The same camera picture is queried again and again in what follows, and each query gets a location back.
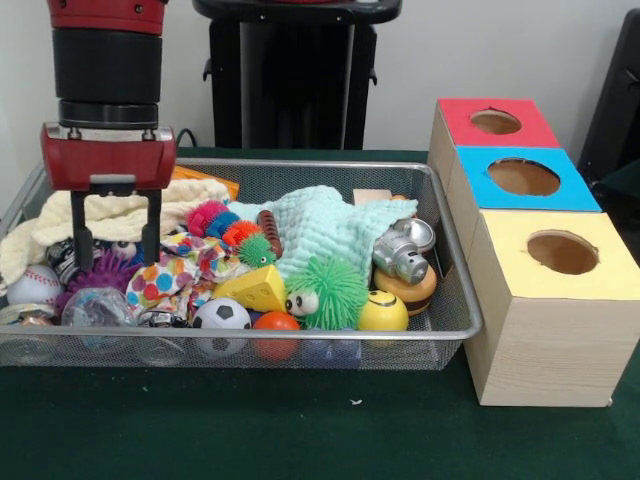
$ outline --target blue box top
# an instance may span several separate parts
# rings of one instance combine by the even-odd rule
[[[601,212],[560,148],[458,147],[480,208]]]

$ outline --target green spiky ball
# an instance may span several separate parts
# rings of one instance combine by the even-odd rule
[[[315,293],[318,309],[301,318],[307,328],[322,330],[355,329],[368,290],[356,269],[342,259],[321,262],[311,258],[307,268],[286,281],[287,297]]]
[[[238,257],[242,263],[251,268],[273,265],[276,254],[271,250],[271,243],[262,233],[250,235],[238,248]]]

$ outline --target black stand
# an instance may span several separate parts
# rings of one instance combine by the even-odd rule
[[[362,149],[376,33],[401,0],[193,0],[212,19],[216,146]]]
[[[640,265],[640,9],[624,21],[579,169]]]

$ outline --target caterpillar toy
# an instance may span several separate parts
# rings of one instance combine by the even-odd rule
[[[272,265],[276,254],[262,228],[241,220],[220,202],[204,203],[187,216],[189,233],[199,237],[215,237],[236,250],[240,261],[251,268]]]

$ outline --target red box top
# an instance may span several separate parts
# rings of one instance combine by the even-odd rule
[[[533,100],[442,98],[438,104],[456,146],[560,147]]]

